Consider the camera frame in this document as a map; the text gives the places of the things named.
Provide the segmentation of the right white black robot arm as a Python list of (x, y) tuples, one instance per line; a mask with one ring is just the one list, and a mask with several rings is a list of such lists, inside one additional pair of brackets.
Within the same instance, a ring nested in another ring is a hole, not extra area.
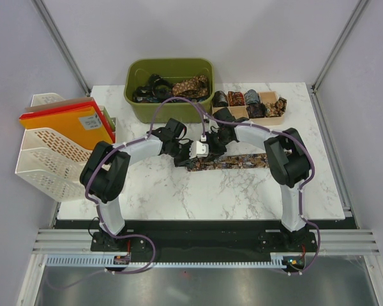
[(228, 109), (222, 108), (207, 116), (218, 127), (231, 128), (235, 141), (249, 143), (266, 152), (268, 167), (280, 185), (283, 213), (281, 223), (286, 231), (280, 234), (280, 245), (287, 251), (296, 250), (303, 237), (299, 230), (308, 222), (303, 213), (304, 187), (315, 176), (315, 165), (294, 128), (277, 131), (246, 119), (232, 119)]

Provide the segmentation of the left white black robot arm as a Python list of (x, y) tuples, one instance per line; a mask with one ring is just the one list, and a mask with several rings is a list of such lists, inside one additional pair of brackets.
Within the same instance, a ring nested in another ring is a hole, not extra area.
[(108, 144), (98, 142), (87, 160), (79, 181), (85, 187), (85, 197), (95, 204), (100, 226), (107, 232), (105, 243), (114, 251), (127, 244), (127, 235), (119, 195), (126, 180), (129, 166), (161, 154), (177, 157), (188, 155), (181, 143), (187, 127), (170, 119), (164, 127), (150, 129), (144, 136), (129, 142)]

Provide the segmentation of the brown cat pattern tie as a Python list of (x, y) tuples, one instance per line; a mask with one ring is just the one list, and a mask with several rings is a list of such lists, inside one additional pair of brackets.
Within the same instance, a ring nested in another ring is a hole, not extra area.
[(241, 154), (234, 156), (200, 157), (187, 166), (188, 171), (209, 170), (242, 170), (253, 168), (268, 168), (268, 160), (265, 153)]

